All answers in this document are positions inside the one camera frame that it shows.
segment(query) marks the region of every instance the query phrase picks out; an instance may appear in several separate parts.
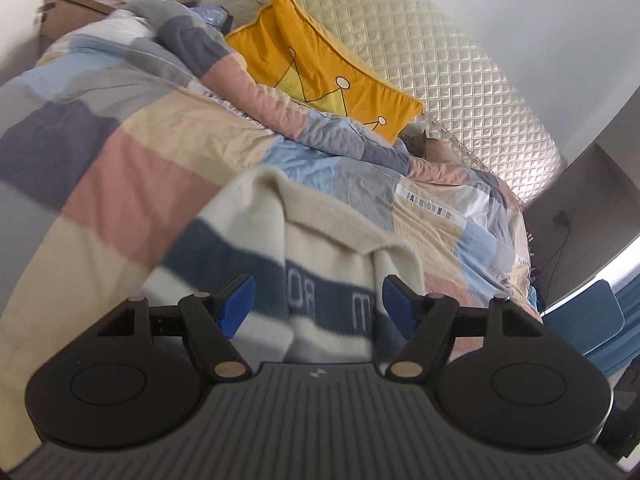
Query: curtain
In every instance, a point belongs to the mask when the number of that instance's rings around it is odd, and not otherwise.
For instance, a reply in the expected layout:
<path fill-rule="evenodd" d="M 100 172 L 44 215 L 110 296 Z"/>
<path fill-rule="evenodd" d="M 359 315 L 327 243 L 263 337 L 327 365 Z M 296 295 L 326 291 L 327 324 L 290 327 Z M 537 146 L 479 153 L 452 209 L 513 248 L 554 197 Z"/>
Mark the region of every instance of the curtain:
<path fill-rule="evenodd" d="M 640 275 L 616 293 L 625 324 L 622 330 L 585 357 L 607 377 L 640 354 Z"/>

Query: headboard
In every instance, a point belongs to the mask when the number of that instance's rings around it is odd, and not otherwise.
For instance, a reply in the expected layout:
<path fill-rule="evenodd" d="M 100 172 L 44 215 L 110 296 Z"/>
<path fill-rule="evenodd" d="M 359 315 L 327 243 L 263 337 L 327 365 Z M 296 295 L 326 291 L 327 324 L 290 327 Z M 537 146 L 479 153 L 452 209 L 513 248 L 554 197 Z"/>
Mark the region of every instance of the headboard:
<path fill-rule="evenodd" d="M 270 0 L 202 0 L 234 26 Z M 503 179 L 527 203 L 566 167 L 553 139 L 487 54 L 429 0 L 297 0 L 425 113 L 406 133 L 446 140 L 465 164 Z"/>

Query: black cable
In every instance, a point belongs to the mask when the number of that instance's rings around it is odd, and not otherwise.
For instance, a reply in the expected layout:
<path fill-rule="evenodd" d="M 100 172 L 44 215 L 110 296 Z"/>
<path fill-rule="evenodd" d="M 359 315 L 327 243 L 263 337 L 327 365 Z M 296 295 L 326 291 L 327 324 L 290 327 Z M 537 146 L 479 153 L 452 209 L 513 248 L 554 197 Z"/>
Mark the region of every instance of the black cable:
<path fill-rule="evenodd" d="M 562 245 L 560 247 L 558 247 L 558 250 L 554 253 L 554 255 L 551 258 L 549 258 L 546 261 L 546 263 L 542 266 L 542 269 L 540 270 L 540 275 L 542 275 L 542 270 L 545 269 L 546 264 L 548 264 L 553 259 L 553 257 L 556 256 L 556 254 L 558 254 L 558 252 L 560 253 L 560 255 L 558 256 L 558 260 L 556 260 L 556 264 L 554 266 L 554 270 L 551 272 L 551 277 L 549 278 L 549 282 L 546 284 L 545 297 L 543 298 L 545 300 L 545 306 L 544 306 L 544 309 L 542 311 L 542 314 L 544 314 L 546 312 L 546 302 L 548 301 L 548 297 L 549 297 L 549 289 L 551 288 L 551 283 L 554 280 L 554 275 L 556 274 L 556 269 L 558 268 L 558 264 L 560 263 L 560 260 L 562 260 L 562 252 L 564 251 L 564 246 L 566 245 L 570 234 L 571 234 L 571 224 L 567 224 L 566 236 L 564 237 L 564 242 L 562 242 Z"/>

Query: electrical outlet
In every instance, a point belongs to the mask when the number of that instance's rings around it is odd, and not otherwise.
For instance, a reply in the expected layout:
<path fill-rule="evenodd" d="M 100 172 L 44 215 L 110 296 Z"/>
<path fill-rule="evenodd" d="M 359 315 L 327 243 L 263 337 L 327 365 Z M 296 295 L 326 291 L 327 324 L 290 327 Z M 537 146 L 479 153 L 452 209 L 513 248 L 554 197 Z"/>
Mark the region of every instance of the electrical outlet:
<path fill-rule="evenodd" d="M 565 227 L 569 227 L 569 217 L 566 214 L 566 211 L 563 209 L 556 216 L 554 216 L 554 223 L 563 225 Z"/>

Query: yellow pillow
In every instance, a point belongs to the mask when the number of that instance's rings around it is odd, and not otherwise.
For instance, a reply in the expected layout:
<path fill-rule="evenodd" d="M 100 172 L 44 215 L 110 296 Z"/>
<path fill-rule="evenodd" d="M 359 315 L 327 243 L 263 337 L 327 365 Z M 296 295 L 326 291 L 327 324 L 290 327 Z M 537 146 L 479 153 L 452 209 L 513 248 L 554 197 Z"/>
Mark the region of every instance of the yellow pillow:
<path fill-rule="evenodd" d="M 393 143 L 423 110 L 348 50 L 294 0 L 271 0 L 226 42 L 256 82 L 325 112 L 349 116 Z"/>

